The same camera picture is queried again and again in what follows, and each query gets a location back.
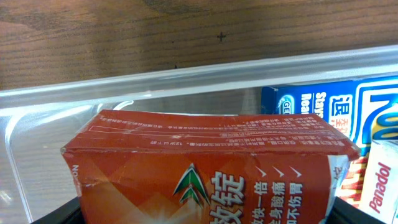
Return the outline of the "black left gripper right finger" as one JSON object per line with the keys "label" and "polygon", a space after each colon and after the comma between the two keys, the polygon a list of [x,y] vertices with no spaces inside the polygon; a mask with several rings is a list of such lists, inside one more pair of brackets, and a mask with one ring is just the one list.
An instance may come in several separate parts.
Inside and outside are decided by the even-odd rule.
{"label": "black left gripper right finger", "polygon": [[325,224],[385,224],[384,222],[362,212],[349,203],[335,198],[333,208]]}

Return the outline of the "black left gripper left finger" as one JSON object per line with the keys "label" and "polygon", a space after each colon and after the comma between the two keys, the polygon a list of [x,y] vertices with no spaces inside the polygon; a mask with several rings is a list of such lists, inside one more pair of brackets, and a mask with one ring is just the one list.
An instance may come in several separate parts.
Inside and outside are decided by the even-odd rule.
{"label": "black left gripper left finger", "polygon": [[32,224],[85,224],[78,197],[32,222]]}

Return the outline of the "white Panadol box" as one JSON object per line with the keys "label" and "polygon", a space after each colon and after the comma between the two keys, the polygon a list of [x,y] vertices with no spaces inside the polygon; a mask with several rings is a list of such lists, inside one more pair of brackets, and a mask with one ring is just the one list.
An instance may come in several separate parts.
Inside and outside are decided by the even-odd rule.
{"label": "white Panadol box", "polygon": [[396,140],[371,143],[359,209],[384,223],[397,223]]}

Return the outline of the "red medicine box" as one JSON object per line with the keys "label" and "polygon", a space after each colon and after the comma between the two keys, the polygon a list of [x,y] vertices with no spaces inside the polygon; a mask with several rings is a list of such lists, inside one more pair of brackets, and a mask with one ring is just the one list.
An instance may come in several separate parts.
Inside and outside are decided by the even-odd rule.
{"label": "red medicine box", "polygon": [[103,110],[61,153],[87,223],[324,223],[359,148],[312,114]]}

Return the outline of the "blue fever patch box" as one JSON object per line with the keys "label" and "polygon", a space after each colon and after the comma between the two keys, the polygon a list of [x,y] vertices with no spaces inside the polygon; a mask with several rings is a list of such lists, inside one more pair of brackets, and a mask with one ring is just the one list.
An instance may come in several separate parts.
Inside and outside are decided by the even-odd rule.
{"label": "blue fever patch box", "polygon": [[397,76],[309,85],[264,87],[263,114],[316,114],[361,150],[339,197],[358,208],[373,140],[397,139]]}

